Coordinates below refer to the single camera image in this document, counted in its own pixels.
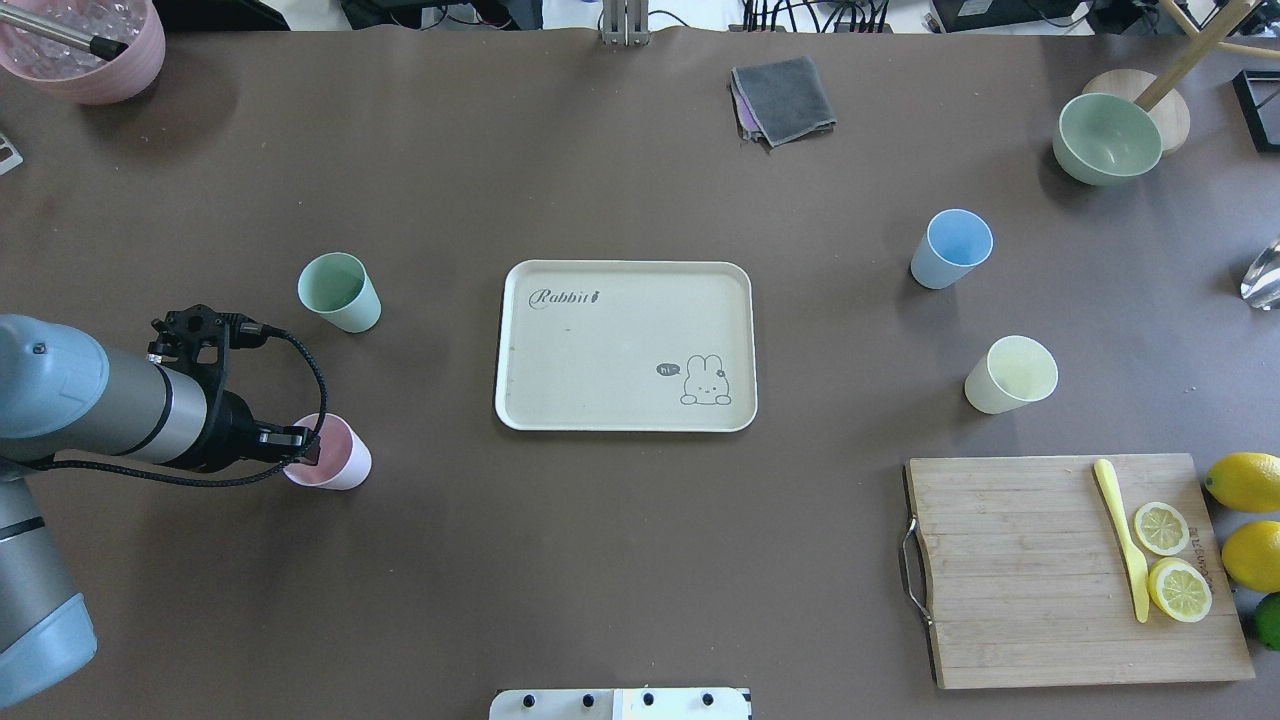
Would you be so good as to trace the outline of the pink cup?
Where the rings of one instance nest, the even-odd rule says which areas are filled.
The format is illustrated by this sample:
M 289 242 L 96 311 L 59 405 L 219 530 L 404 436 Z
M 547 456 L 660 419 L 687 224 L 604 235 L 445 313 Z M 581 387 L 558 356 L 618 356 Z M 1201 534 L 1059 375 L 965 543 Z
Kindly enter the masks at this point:
M 283 474 L 297 486 L 319 489 L 343 491 L 362 484 L 371 471 L 371 454 L 349 424 L 328 413 L 317 434 L 317 461 L 293 462 Z

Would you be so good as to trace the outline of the green cup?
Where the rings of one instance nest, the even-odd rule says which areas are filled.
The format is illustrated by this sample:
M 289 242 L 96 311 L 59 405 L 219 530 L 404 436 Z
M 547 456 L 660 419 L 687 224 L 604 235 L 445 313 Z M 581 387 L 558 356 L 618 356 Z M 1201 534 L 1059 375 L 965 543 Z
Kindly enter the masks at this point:
M 297 295 L 310 311 L 348 333 L 369 331 L 381 315 L 365 265 L 347 252 L 326 252 L 311 260 L 300 273 Z

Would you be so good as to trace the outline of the blue cup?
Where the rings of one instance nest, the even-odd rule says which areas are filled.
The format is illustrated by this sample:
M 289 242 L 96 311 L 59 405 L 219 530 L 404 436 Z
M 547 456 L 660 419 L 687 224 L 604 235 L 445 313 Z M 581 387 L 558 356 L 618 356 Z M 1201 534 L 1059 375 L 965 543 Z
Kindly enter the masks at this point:
M 987 222 L 965 209 L 947 209 L 934 215 L 911 263 L 911 277 L 929 290 L 955 284 L 984 263 L 995 247 Z

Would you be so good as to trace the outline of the pale yellow cup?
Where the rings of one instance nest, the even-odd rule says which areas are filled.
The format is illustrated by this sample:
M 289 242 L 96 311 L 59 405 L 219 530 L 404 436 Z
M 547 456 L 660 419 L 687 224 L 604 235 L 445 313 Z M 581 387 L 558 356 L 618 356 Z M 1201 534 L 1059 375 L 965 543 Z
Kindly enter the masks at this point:
M 1053 355 L 1038 341 L 1011 334 L 991 345 L 964 383 L 969 404 L 1001 414 L 1047 398 L 1059 383 Z

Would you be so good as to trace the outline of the cream rabbit tray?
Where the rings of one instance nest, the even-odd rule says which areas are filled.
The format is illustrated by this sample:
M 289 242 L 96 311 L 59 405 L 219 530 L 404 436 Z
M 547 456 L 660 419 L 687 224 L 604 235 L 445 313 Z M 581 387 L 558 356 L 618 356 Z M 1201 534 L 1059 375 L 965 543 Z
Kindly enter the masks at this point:
M 495 414 L 516 430 L 736 432 L 758 409 L 732 263 L 526 260 L 506 277 Z

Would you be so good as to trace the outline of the white pillar base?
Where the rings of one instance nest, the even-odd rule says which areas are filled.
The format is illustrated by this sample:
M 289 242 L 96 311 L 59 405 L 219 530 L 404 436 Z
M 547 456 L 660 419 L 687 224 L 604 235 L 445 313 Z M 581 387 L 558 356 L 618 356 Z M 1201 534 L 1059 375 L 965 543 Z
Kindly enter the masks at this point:
M 643 687 L 502 691 L 489 719 L 750 719 L 750 691 Z

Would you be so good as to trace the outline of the pink bowl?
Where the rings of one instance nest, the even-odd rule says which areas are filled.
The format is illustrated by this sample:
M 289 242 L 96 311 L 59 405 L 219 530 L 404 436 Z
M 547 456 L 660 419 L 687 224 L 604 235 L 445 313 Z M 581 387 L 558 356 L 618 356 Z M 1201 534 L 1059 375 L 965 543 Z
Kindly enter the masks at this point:
M 119 102 L 147 88 L 166 41 L 151 1 L 4 1 L 3 68 L 78 104 Z

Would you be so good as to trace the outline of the grey folded cloth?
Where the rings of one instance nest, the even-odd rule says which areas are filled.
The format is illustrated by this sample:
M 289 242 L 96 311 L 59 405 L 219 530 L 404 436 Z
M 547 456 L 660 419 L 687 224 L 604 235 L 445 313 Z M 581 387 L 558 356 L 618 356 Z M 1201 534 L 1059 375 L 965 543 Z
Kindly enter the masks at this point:
M 740 135 L 772 147 L 835 128 L 831 108 L 814 60 L 805 55 L 786 61 L 731 70 L 730 91 Z

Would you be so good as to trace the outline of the wooden cutting board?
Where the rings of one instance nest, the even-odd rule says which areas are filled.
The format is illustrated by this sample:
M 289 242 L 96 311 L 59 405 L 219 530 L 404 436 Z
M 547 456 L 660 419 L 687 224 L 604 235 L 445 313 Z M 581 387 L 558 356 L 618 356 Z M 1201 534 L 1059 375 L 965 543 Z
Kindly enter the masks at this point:
M 1204 620 L 1137 621 L 1094 459 L 916 457 L 905 466 L 934 678 L 956 689 L 1236 682 L 1254 676 L 1188 454 L 1112 456 L 1126 514 L 1171 503 L 1181 557 L 1212 592 Z

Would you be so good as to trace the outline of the yellow plastic knife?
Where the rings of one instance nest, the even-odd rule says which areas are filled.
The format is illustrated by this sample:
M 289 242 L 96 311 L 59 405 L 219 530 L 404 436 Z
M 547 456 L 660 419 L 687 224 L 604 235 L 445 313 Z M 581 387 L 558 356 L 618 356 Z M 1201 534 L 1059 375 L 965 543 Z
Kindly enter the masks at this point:
M 1106 457 L 1094 461 L 1093 473 L 1123 556 L 1135 620 L 1138 623 L 1147 623 L 1149 620 L 1151 606 L 1147 588 L 1148 564 L 1132 537 L 1117 473 L 1114 464 Z

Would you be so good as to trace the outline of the green bowl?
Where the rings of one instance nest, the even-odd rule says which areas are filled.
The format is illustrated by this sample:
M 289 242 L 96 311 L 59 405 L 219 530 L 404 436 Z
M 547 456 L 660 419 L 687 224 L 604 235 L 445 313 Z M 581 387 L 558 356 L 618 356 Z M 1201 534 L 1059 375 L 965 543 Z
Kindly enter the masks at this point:
M 1092 186 L 1119 184 L 1153 169 L 1162 137 L 1147 111 L 1111 94 L 1083 94 L 1059 113 L 1052 141 L 1059 165 Z

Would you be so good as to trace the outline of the lemon half by knife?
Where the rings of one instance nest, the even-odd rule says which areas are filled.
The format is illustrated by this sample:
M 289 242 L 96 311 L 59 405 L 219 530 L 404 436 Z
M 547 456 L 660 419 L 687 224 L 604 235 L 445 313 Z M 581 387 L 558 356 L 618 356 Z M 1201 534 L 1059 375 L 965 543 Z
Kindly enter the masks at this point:
M 1134 538 L 1151 553 L 1178 556 L 1190 542 L 1190 527 L 1174 506 L 1153 501 L 1139 506 L 1132 519 Z

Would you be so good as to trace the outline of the lemon half near board edge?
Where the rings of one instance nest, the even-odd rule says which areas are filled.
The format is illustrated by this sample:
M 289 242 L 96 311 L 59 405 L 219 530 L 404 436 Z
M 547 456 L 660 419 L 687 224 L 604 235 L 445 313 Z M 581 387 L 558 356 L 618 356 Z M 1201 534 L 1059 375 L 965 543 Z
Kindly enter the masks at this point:
M 1151 601 L 1172 620 L 1198 623 L 1210 615 L 1212 591 L 1189 562 L 1175 557 L 1158 560 L 1148 573 Z

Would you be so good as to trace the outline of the wooden cup stand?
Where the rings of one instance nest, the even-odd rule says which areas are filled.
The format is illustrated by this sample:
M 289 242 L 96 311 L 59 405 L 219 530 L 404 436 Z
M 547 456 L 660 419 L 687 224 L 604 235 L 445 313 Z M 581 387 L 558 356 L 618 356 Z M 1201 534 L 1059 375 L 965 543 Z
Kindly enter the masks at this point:
M 1258 1 L 1229 1 L 1212 20 L 1199 27 L 1174 1 L 1161 1 L 1160 6 L 1189 38 L 1189 45 L 1180 56 L 1160 76 L 1137 69 L 1105 72 L 1091 79 L 1083 92 L 1111 94 L 1142 108 L 1158 127 L 1162 155 L 1169 156 L 1184 145 L 1190 131 L 1189 108 L 1176 91 L 1176 86 L 1198 63 L 1212 51 L 1277 59 L 1279 53 L 1274 49 L 1252 47 L 1225 40 L 1258 5 Z

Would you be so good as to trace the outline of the whole yellow lemon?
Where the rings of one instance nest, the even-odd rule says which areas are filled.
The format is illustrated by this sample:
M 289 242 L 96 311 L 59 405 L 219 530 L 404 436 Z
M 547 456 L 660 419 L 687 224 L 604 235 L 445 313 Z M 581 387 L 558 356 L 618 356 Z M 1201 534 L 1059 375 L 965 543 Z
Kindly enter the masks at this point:
M 1279 510 L 1279 457 L 1235 452 L 1217 460 L 1204 477 L 1204 488 L 1225 507 L 1239 512 Z
M 1249 591 L 1279 592 L 1279 521 L 1251 521 L 1234 530 L 1221 548 L 1228 575 Z

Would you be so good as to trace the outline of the metal scoop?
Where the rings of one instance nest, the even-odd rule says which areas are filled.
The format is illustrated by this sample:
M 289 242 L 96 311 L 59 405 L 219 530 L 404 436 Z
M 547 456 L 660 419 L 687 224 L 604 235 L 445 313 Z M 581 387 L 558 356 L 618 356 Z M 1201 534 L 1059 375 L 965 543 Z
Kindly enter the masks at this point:
M 1280 240 L 1276 238 L 1258 254 L 1242 278 L 1242 300 L 1253 309 L 1270 311 L 1279 307 L 1279 247 Z

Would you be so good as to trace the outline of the green lime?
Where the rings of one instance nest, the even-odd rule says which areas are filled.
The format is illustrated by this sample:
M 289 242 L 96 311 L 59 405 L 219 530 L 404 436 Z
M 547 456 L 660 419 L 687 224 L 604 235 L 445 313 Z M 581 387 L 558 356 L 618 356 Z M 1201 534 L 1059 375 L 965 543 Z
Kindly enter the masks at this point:
M 1280 651 L 1280 594 L 1266 594 L 1252 614 L 1254 635 L 1262 646 Z

